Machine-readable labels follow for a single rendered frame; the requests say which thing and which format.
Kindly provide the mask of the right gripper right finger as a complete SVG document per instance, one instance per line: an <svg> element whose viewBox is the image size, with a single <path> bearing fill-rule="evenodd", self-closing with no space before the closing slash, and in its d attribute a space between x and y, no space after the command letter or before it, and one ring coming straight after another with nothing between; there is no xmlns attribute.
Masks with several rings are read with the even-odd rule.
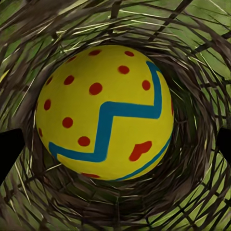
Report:
<svg viewBox="0 0 231 231"><path fill-rule="evenodd" d="M231 166L231 129L220 129L218 132L218 138L216 140L216 146L223 154L224 158Z"/></svg>

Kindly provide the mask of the wicker basket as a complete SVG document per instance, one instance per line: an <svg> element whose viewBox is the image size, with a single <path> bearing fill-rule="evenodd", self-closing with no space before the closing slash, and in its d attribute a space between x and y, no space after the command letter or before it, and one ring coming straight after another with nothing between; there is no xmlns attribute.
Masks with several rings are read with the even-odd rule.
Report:
<svg viewBox="0 0 231 231"><path fill-rule="evenodd" d="M10 5L15 0L5 0L3 3L1 3L1 1L2 0L0 0L0 11L3 10L8 5ZM75 10L81 5L89 1L92 1L92 2L89 3L83 9ZM185 9L191 3L191 0L183 0L180 4L175 2L175 3L172 3L164 7L147 4L149 2L155 2L155 1L161 1L161 0L148 0L148 1L142 1L142 2L128 2L126 0L108 0L107 2L104 2L103 4L99 5L103 1L105 0L23 0L22 3L17 7L17 9L11 14L11 16L6 21L4 21L2 24L0 24L0 41L1 41L1 38L3 38L5 32L8 30L8 27L11 27L20 22L18 27L15 29L15 31L10 36L8 36L5 40L0 42L0 48L4 46L3 49L0 50L0 67L1 67L1 64L11 56L9 62L3 68L0 69L0 72L4 70L4 72L2 73L2 76L0 77L0 89L3 88L3 93L0 94L0 130L2 129L3 124L5 123L7 118L8 118L8 124L4 132L12 130L12 122L15 119L13 129L20 128L22 130L23 135L24 135L25 145L28 147L28 150L29 150L29 161L27 161L25 157L25 153L26 153L26 146L25 146L21 152L20 157L18 158L18 164L15 162L15 167L17 170L17 183L15 182L15 179L13 177L13 167L12 167L12 170L9 171L8 175L11 181L11 191L9 191L8 186L7 186L7 176L3 181L3 186L5 189L4 190L5 197L3 198L2 194L0 193L0 218L2 218L5 221L8 231L25 231L22 221L29 227L30 231L36 231L30 225L25 209L38 222L38 225L39 225L38 231L51 231L46 226L46 223L51 224L53 227L55 227L57 231L64 231L63 229L60 229L57 226L57 224L52 220L50 216L57 218L66 227L67 225L64 222L70 225L73 225L78 231L94 231L90 228L84 227L84 223L96 229L99 229L101 231L108 231L107 229L101 226L113 227L114 231L121 231L121 226L130 226L124 229L123 231L132 231L132 230L141 229L145 227L149 227L149 229L146 231L161 231L168 223L170 223L173 220L176 220L174 218L182 212L183 215L180 218L177 218L178 220L176 220L166 231L176 231L186 226L184 225L184 226L181 226L181 227L178 227L172 230L172 228L174 228L184 218L188 220L190 225L181 231L187 231L190 227L193 227L194 231L203 231L203 229L206 226L208 226L218 216L217 220L215 221L215 223L212 225L212 227L209 230L209 231L215 231L217 227L226 218L231 216L231 211L229 211L228 214L225 216L225 218L215 228L215 226L218 224L218 222L220 221L222 216L225 214L225 212L228 210L228 208L231 207L231 199L227 200L225 198L225 195L227 194L229 188L231 188L231 166L228 163L226 166L226 169L221 174L223 163L225 160L225 158L222 158L221 162L219 163L218 167L215 170L216 158L218 154L220 153L220 150L218 149L217 146L215 147L214 150L212 149L214 137L215 137L215 140L217 140L217 135L218 135L217 121L219 124L219 128L223 128L222 119L226 119L227 127L231 129L231 111L229 110L229 104L231 104L231 96L227 93L227 90L226 90L226 85L231 84L231 79L225 80L225 77L221 76L219 73L214 71L209 66L209 64L206 62L206 60L201 54L200 55L202 56L206 64L201 62L196 57L195 54L200 53L204 50L207 50L211 55L213 55L208 50L208 48L211 47L212 49L214 49L216 52L218 52L222 56L226 64L223 63L216 56L214 55L213 56L216 57L223 64L225 64L231 71L231 64L228 62L228 60L231 61L231 42L226 40L228 38L231 38L231 32L227 32L223 35L220 35L216 31L211 29L209 26L207 26L201 20L208 21L208 22L218 24L218 25L222 25L225 28L227 28L229 31L231 31L231 26L223 25L217 20L216 21L219 23L194 16L192 13L190 13L189 11ZM127 4L121 5L122 1L124 1L124 3L127 3ZM231 13L228 13L227 11L225 11L224 9L216 5L211 0L209 1L213 3L215 6L217 6L220 10L222 10L226 14L225 16L231 17ZM112 7L104 8L111 4L113 4ZM169 13L171 15L167 18L164 15L155 16L155 15L149 15L145 13L135 13L135 12L120 10L122 8L131 7L135 5L141 6L144 8L153 9L152 11L149 11L149 12L162 11L165 13ZM167 9L173 6L176 6L177 8L175 10ZM204 10L207 10L207 9L204 9ZM102 14L108 11L112 11L111 15L108 16L110 17L110 19L108 20L103 19L102 21L94 22L90 24L90 22L92 22L94 19L98 18L99 16L101 16ZM134 13L134 14L129 15L129 16L118 17L119 11ZM211 10L208 10L208 11L211 11ZM146 13L149 13L149 12L146 12ZM214 12L214 11L211 11L211 12ZM97 13L101 13L101 14L96 16L92 20L88 21L84 25L79 26L81 23L83 23L88 18L90 18L92 15L97 14ZM221 13L218 13L218 14L221 14ZM133 17L136 15L142 15L143 17L128 19L129 17ZM198 25L180 21L179 19L176 18L176 16L178 15L190 17L195 22L197 22ZM88 17L86 17L79 23L75 24L71 28L62 29L66 25L84 16L88 16ZM150 17L151 19L147 19L144 21L135 20L135 19L144 18L144 17ZM161 24L159 21L148 23L148 21L154 21L154 20L162 20L164 21L164 24ZM126 22L126 21L136 21L133 24L142 23L142 22L147 23L147 24L138 26L138 27L131 26L132 24L131 25L121 24L122 22ZM99 24L100 26L97 26L97 27L94 26L93 28L79 31L81 28L93 26L93 25L99 25ZM171 24L173 27L167 26L168 24ZM191 32L197 35L203 42L205 42L205 44L200 45L198 42L196 42L200 46L196 49L193 49L191 46L189 46L189 44L185 43L177 35L175 35L170 30L167 29L167 27L174 28L182 32L182 30L177 28L174 24L187 27ZM160 26L160 28L157 28L155 25ZM103 26L108 26L108 28L96 31L97 29ZM208 33L212 37L210 38L212 40L211 41L207 40L205 37L195 32L191 28L198 29L198 30ZM91 29L94 29L94 30L88 34L77 35L77 33L80 33L83 31L88 32ZM114 32L113 30L118 30L119 32ZM168 33L162 32L162 30L167 31ZM153 31L155 32L155 34L146 33L148 31ZM60 36L58 36L57 33L60 33L60 32L63 32L63 33ZM76 44L72 44L73 42L71 42L68 45L61 45L62 41L69 40L69 39L75 39L75 38L78 39L85 35L87 35L86 37L88 37L89 35L93 33L97 33L97 32L100 32L100 33L96 35L95 37L93 37L92 39L89 39L86 41L82 41L83 40L82 39L81 40L82 42L80 41ZM133 35L133 34L138 34L141 36L136 37L136 38L128 37L128 35ZM167 34L170 34L176 37L182 42L171 39ZM37 39L44 35L46 36L37 42ZM48 38L49 36L51 36L52 38L51 43L48 44L44 49L40 51L45 39ZM16 49L11 54L9 54L7 57L4 58L8 47L22 38L24 39L20 42L20 44L16 47ZM164 42L162 39L169 41L171 44ZM33 40L35 41L31 45L31 47L23 51L25 46ZM41 44L35 56L31 58L30 60L27 60L33 47L42 41L43 43ZM68 46L77 45L77 44L84 43L84 42L85 44L83 45L76 46L76 47L73 46L69 49L64 50L64 48ZM186 44L188 47L181 46L178 43ZM95 183L93 183L90 177L87 177L80 173L77 173L76 174L77 176L74 179L72 179L70 177L67 167L64 166L67 172L66 173L64 169L61 167L62 163L57 161L52 155L51 155L51 159L53 161L53 165L50 167L47 167L44 162L45 146L41 142L41 139L39 137L39 133L37 130L37 125L36 125L36 106L37 106L37 102L39 99L39 94L43 86L45 85L46 81L51 76L51 74L62 63L70 59L72 56L84 50L87 50L87 49L90 49L96 46L101 46L101 45L126 46L126 47L130 47L132 49L135 49L143 53L153 63L155 62L167 70L167 72L165 72L160 69L160 71L162 72L167 82L168 88L172 90L176 95L178 95L172 88L176 89L177 91L181 93L177 85L180 88L182 87L170 75L168 75L170 72L175 74L179 78L184 89L188 91L187 93L182 88L186 92L185 96L189 95L189 97L191 98L191 102L194 105L195 111L198 116L197 118L199 118L199 121L200 121L199 128L197 131L197 126L196 126L197 118L195 118L194 110L193 110L194 118L188 119L188 115L186 112L186 104L184 101L185 115L183 114L179 106L179 118L180 119L178 119L178 122L177 122L176 118L173 117L173 120L174 120L173 126L178 125L176 129L176 134L174 134L174 129L172 128L171 137L172 137L173 143L169 143L167 151L166 151L166 156L164 159L162 159L163 162L154 167L155 169L158 166L160 166L158 170L155 172L155 174L149 179L140 181L148 173L152 172L152 170L150 170L146 174L142 175L139 181L138 181L138 178L135 178L136 179L135 183L129 183L128 185L120 186L117 188L115 188L114 186L106 182L106 180L101 180L101 181L112 187L95 185ZM167 46L169 49L166 49L163 46ZM187 55L183 55L181 52L176 50L174 47L179 48L180 50L185 52ZM65 53L66 51L72 50L72 49L76 49L76 50L74 50L72 53L68 53L68 54ZM174 52L178 57L172 55L169 51ZM27 54L24 56L24 59L21 61L19 66L13 69L16 62L19 60L20 56L26 52ZM57 54L58 52L63 53L64 58L58 61L60 58L59 56L57 59L52 61L54 55ZM46 57L46 60L40 62L47 54L48 56ZM193 61L191 61L188 58L189 56L195 59L199 66ZM52 57L51 59L52 62L50 61L50 63L47 66L45 66L45 64L48 62L48 60L51 57ZM37 63L37 62L40 62L40 63ZM37 65L35 65L36 63ZM29 79L31 78L30 76L27 83L23 85L27 75L32 70L34 72L35 68L37 68L41 64L42 66L40 67L35 78L27 85ZM204 69L202 65L211 71L213 77L209 73L206 72L206 70ZM32 68L32 66L34 67ZM201 75L200 71L204 73L206 78ZM216 74L222 78L222 81L218 79ZM198 76L202 84L198 83L196 75ZM224 99L222 98L217 86L221 88ZM210 87L212 87L212 89L217 94L217 103L215 102L214 98L211 95ZM205 88L206 91L208 92L209 97L210 97L210 103L201 88ZM20 91L20 94L18 95L17 99L12 105L12 102L19 91ZM14 107L16 101L18 100L22 92L23 92L22 100L12 116L12 108ZM192 96L197 102L197 105L200 109L200 115L197 111L197 108L193 102L193 99L190 93L192 93ZM10 99L4 109L4 103L9 94L10 94ZM179 97L180 99L183 100L185 96L183 97L179 96ZM219 98L225 106L225 114L226 114L225 116L223 116L223 112L220 109ZM218 115L214 114L212 101L214 101L214 103L218 107ZM9 112L7 113L6 117L2 121L2 118L5 115L8 108L9 108ZM191 120L195 120L194 145L191 144L191 138L190 138L189 121ZM185 127L186 127L186 134L187 134L187 145L184 145ZM178 135L179 130L180 130L181 144L176 144L177 135ZM168 153L170 144L172 144L173 147ZM175 158L175 160L173 161L173 163L171 164L170 161L176 149L176 145L180 145L180 152ZM187 146L187 149L183 157L180 159L183 146ZM192 147L194 147L194 150L188 161ZM214 152L213 161L210 167L208 168L212 151ZM176 167L174 166L174 163L177 160L178 156L179 156L179 164ZM25 159L28 165L27 173L24 167ZM192 159L192 163L190 167L190 172L187 173L185 172L185 169L187 168L191 159ZM183 170L181 170L179 167L181 166L184 160L185 160L184 167L183 167ZM19 162L22 166L22 177L18 169ZM212 187L213 177L221 163L222 163L222 166L221 166L218 180L215 183L215 185ZM168 174L172 166L174 166L175 168ZM211 169L210 179L208 183L205 184L203 181L211 167L212 169ZM52 169L56 169L61 183L51 172ZM173 179L178 169L181 170L181 172L175 179ZM69 181L67 184L65 184L65 181L60 171ZM58 182L61 188L58 188L56 186L52 178L49 176L48 172L52 174L52 176L55 178L55 180ZM187 173L187 175L177 184L183 172ZM163 174L155 182L152 182L161 173ZM23 174L26 178L25 181L23 180ZM29 174L32 175L31 178L29 178ZM158 189L155 189L168 176L169 178L162 184L162 186ZM100 189L106 193L109 193L117 197L117 202L110 202L104 199L103 197L97 195L96 194L97 190L96 192L92 192L88 190L86 187L84 187L83 185L75 181L78 177L80 180L96 187L97 189ZM221 193L219 194L217 193L217 190L224 177L225 177L224 186L223 186ZM52 195L51 200L47 197L46 191L44 194L44 192L42 192L42 190L37 186L36 180L43 186L44 191L46 189ZM47 205L42 200L41 196L39 197L32 190L31 185L30 185L31 181L36 185L38 193L40 190L42 194L47 198L49 205ZM118 181L118 182L128 183L125 181L126 180ZM70 185L71 183L73 183L76 188L91 195L91 199L89 199L88 202L85 202L83 200L73 197L69 193L70 191L66 189L66 187ZM165 195L152 200L157 195L159 195L162 191L164 191L170 184L172 185L169 188L169 190L167 190L167 193ZM188 201L188 203L186 204L186 206L182 208L180 206L180 203L183 200L185 200L194 191L194 189L198 187L199 184L202 184L204 186L204 189L202 190L201 194L190 202L190 200L194 196L193 195L191 199ZM137 185L138 187L133 188L133 189L129 188L135 185ZM152 185L155 185L155 186L141 193L141 190L143 190L146 187L152 186ZM126 192L116 193L106 188L119 190L119 191L126 191ZM28 196L26 189L33 195L35 201L33 201ZM63 190L65 190L70 196L64 193L61 193L61 191ZM201 201L199 201L202 195L208 190L209 190L208 195L204 197ZM23 204L20 192L27 198L28 202L30 203L33 213ZM131 192L138 192L139 194L125 196ZM142 199L148 195L151 195L151 196L147 198L145 201L143 201ZM216 201L197 218L197 216L200 214L200 212L203 210L203 208L206 206L206 204L208 203L208 201L211 199L213 195L217 196ZM18 213L17 208L15 207L15 204L13 201L13 196L17 199L25 219ZM93 197L102 199L102 201L93 200ZM118 201L118 197L130 197L130 198L123 200L123 201ZM44 206L45 210L43 210L37 204L36 198ZM128 201L133 201L137 199L140 199L141 203L127 203ZM59 209L54 204L54 200L57 206L64 207L65 209L69 210L70 213ZM145 204L151 203L153 201L156 201L156 202L148 207L144 206ZM195 203L193 204L193 206L188 211L185 212L184 210L188 206L190 206L190 204L192 204L194 201ZM226 205L214 215L221 201L225 202ZM194 221L192 221L192 219L188 215L191 212L193 212L202 202L203 204L197 216L195 217ZM17 215L19 222L22 225L22 228L10 217L10 214L8 212L6 205L8 205ZM39 220L36 217L32 205L40 212L42 220ZM140 206L140 205L142 206L142 209L127 209L127 208ZM151 227L152 224L154 224L156 221L161 219L163 216L165 216L166 214L174 210L176 207L179 207L180 211L175 213L172 217L170 217L163 224L157 227L154 227L154 228ZM53 211L61 213L66 219L58 217ZM154 221L152 221L152 223L148 221L149 218L156 216L162 212L164 213L161 214ZM204 223L200 227L197 227L196 222L198 222L200 219L202 219L206 215L207 217ZM70 221L66 216L81 221L81 225ZM145 220L147 224L140 223ZM230 224L231 224L231 219L228 222L228 224L225 226L223 231L226 231L226 229L230 226ZM69 227L67 228L69 229Z"/></svg>

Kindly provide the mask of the easter egg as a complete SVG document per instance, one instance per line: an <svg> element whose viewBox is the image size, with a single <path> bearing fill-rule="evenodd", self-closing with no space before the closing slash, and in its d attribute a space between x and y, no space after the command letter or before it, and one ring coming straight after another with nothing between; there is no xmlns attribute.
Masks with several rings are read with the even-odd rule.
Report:
<svg viewBox="0 0 231 231"><path fill-rule="evenodd" d="M140 177L171 141L173 101L160 69L126 46L101 45L62 63L43 86L36 125L48 152L97 180Z"/></svg>

